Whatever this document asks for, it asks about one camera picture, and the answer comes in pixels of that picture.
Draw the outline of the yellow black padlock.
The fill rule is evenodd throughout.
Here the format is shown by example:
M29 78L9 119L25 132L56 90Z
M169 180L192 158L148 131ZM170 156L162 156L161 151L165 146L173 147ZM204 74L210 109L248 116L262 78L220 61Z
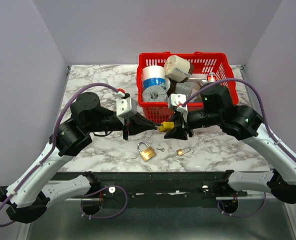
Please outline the yellow black padlock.
M171 131L175 127L175 123L173 121L164 121L157 126L157 130L161 133L167 133Z

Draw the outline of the small brass padlock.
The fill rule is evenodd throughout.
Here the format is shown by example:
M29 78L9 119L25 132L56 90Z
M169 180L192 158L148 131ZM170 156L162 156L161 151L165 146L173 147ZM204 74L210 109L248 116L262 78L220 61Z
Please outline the small brass padlock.
M188 153L190 150L191 150L190 147L185 147L185 148L182 148L182 149L178 149L177 150L177 155L182 156L182 155Z

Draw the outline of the large brass padlock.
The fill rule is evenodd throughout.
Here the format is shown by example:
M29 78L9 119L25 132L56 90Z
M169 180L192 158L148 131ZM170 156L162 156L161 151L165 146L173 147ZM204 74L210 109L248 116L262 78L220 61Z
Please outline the large brass padlock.
M143 151L141 151L141 150L140 150L140 146L141 146L141 145L145 145L145 146L146 146L146 149L143 150ZM137 145L137 150L138 150L138 152L140 153L141 157L143 158L143 160L144 160L145 162L147 162L148 160L150 160L150 159L152 159L153 157L156 156L156 152L153 150L153 148L150 147L150 146L148 145L148 143L143 142L143 141L138 143L138 145Z

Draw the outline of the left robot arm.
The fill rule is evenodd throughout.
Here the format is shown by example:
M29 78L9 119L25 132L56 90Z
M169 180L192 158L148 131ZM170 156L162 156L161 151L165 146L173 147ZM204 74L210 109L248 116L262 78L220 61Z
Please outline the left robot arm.
M93 92L84 92L69 100L40 156L16 182L0 186L0 202L2 206L8 205L6 214L11 222L31 223L54 203L98 194L100 180L90 171L53 186L48 182L62 166L91 144L91 133L122 131L127 140L131 135L157 128L156 123L137 112L136 102L127 93L117 99L117 110L123 112L102 107L98 95Z

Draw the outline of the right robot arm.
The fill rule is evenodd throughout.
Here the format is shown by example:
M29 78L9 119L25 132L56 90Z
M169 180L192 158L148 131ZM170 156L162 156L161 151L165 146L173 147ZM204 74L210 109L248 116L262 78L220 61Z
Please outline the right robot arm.
M168 107L174 110L166 139L187 140L193 130L219 126L220 129L257 151L273 169L264 172L225 171L218 191L229 196L234 191L271 193L277 199L296 203L296 154L272 133L261 114L246 105L234 105L230 92L219 81L201 88L203 109L187 110L184 94L171 94Z

